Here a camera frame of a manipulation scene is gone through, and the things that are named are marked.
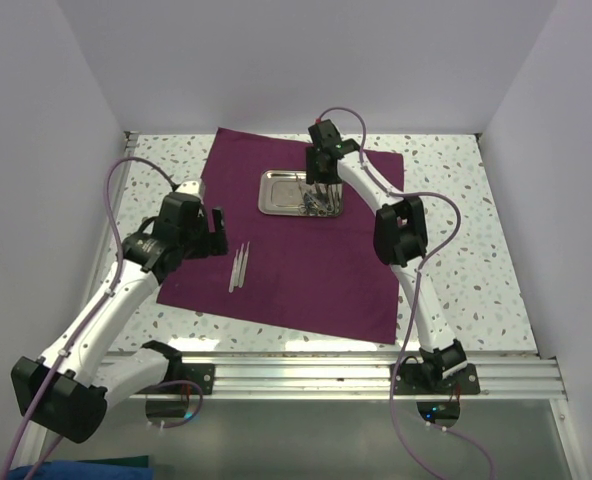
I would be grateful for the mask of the steel instrument tray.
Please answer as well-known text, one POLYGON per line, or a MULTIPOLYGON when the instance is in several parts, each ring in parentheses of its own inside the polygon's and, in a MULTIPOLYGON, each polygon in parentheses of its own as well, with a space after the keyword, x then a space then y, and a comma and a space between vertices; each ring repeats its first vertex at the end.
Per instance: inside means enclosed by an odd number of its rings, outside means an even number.
POLYGON ((304 171, 291 170, 267 170, 261 175, 258 209, 265 215, 293 216, 293 217, 338 217, 343 212, 342 185, 337 184, 337 191, 341 198, 341 210, 337 216, 327 216, 323 210, 319 210, 318 216, 302 216, 298 207, 301 204, 299 188, 308 190, 315 198, 315 185, 306 183, 304 171))

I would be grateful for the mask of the steel tweezers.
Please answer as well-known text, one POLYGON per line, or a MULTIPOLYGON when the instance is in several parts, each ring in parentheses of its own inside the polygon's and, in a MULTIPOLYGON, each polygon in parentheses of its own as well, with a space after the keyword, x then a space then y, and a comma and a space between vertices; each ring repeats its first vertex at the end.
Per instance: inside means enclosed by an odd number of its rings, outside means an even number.
POLYGON ((247 242, 242 245, 239 261, 238 261, 238 270, 237 270, 237 277, 236 277, 236 287, 242 288, 245 281, 245 273, 248 264, 249 258, 249 250, 250 250, 250 243, 247 242))
POLYGON ((232 293, 238 285, 241 255, 242 255, 241 250, 237 249, 235 252, 234 258, 233 258, 231 275, 230 275, 230 280, 229 280, 229 285, 228 285, 228 292, 229 293, 232 293))

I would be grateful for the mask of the purple cloth wrap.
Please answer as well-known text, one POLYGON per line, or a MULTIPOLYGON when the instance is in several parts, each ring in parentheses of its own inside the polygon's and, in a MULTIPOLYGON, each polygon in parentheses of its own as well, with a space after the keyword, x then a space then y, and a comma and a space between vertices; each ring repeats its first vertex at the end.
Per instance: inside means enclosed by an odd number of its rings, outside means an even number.
POLYGON ((374 215, 348 185, 336 218, 272 216, 258 208, 269 170, 301 170, 306 145, 218 129, 202 173, 208 206, 224 211, 231 248, 251 247, 242 288, 232 255, 186 260, 158 303, 265 325, 391 344, 399 284, 373 249, 374 215))

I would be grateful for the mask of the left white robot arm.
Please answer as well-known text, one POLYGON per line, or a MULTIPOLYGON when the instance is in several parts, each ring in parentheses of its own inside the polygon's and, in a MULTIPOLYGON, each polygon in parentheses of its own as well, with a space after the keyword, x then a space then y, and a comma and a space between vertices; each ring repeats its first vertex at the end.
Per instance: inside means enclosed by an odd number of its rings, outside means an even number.
POLYGON ((200 181, 166 195, 158 215, 125 238, 105 282, 70 327, 37 359, 16 362, 11 379, 24 416, 83 443, 111 408, 142 390, 169 393, 182 385, 200 392, 181 353, 163 342, 150 340, 129 358, 100 365, 126 322, 184 261, 227 253, 224 212, 207 212, 203 197, 200 181))

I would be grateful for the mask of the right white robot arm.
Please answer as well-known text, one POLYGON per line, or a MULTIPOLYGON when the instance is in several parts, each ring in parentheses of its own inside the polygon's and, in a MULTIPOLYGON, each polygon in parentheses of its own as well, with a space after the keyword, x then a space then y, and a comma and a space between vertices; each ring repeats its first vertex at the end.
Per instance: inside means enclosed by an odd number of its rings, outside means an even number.
POLYGON ((446 391, 467 366, 467 357, 433 284, 423 278, 425 261, 433 252, 422 199, 434 197, 450 206, 454 202, 433 192, 403 192, 376 169, 356 140, 344 139, 330 120, 316 120, 308 132, 312 145, 306 149, 306 182, 347 185, 373 212, 375 254, 391 268, 410 302, 423 384, 433 392, 446 391))

